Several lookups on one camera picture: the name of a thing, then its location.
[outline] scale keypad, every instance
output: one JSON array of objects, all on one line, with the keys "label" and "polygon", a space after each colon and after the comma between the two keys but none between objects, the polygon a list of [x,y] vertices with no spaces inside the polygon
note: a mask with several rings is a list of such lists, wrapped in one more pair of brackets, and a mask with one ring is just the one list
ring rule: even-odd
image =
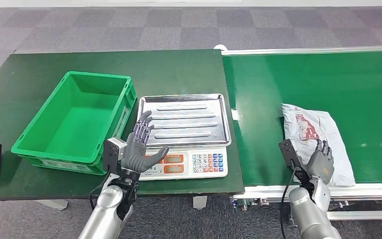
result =
[{"label": "scale keypad", "polygon": [[223,172],[223,154],[193,154],[192,167],[194,173]]}]

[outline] digital scale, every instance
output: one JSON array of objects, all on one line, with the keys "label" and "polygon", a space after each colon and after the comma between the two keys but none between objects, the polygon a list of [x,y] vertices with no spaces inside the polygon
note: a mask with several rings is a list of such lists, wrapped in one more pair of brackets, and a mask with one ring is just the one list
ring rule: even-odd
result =
[{"label": "digital scale", "polygon": [[141,173],[140,181],[224,177],[230,131],[221,94],[142,97],[138,119],[151,111],[154,125],[146,156],[164,146],[168,155]]}]

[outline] red print on package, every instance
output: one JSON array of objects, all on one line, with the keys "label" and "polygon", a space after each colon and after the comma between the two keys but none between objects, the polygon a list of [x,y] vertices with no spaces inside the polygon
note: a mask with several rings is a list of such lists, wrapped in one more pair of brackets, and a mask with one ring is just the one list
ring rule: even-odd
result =
[{"label": "red print on package", "polygon": [[318,139],[319,136],[315,132],[314,126],[304,118],[303,114],[296,114],[295,115],[296,122],[298,122],[298,132],[299,132],[299,139],[302,141],[307,141],[309,139]]}]

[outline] black cable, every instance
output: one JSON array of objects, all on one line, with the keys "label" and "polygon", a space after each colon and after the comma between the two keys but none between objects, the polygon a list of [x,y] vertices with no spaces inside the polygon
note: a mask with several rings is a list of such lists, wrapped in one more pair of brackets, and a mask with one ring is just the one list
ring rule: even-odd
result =
[{"label": "black cable", "polygon": [[293,162],[293,160],[291,159],[290,162],[292,163],[292,166],[293,166],[293,172],[292,172],[292,175],[290,176],[289,178],[289,181],[287,182],[286,184],[286,187],[285,187],[285,190],[284,190],[284,193],[282,195],[282,200],[281,200],[281,208],[280,208],[280,220],[281,220],[281,230],[282,230],[282,236],[284,239],[286,239],[285,237],[285,232],[283,230],[283,204],[284,204],[284,200],[285,200],[285,194],[286,194],[286,191],[287,191],[287,188],[289,187],[289,184],[291,183],[292,179],[293,179],[293,176],[295,175],[295,171],[296,171],[296,167],[295,167],[295,164]]},{"label": "black cable", "polygon": [[106,172],[106,174],[105,174],[105,176],[104,176],[103,181],[102,181],[97,187],[95,187],[95,188],[90,192],[90,194],[89,194],[89,201],[90,201],[90,206],[92,207],[92,210],[95,209],[95,204],[94,204],[94,202],[93,202],[93,194],[95,194],[96,191],[97,191],[99,188],[103,187],[104,183],[107,181],[107,179],[109,178],[109,176],[110,176],[110,165],[107,166],[107,172]]}]

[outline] conveyor belt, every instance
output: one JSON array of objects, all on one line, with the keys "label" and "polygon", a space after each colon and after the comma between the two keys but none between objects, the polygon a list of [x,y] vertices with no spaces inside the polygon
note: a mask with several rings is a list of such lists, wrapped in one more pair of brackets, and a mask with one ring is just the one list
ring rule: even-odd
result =
[{"label": "conveyor belt", "polygon": [[382,183],[382,51],[224,55],[245,186],[284,185],[281,103],[328,111],[357,183]]}]

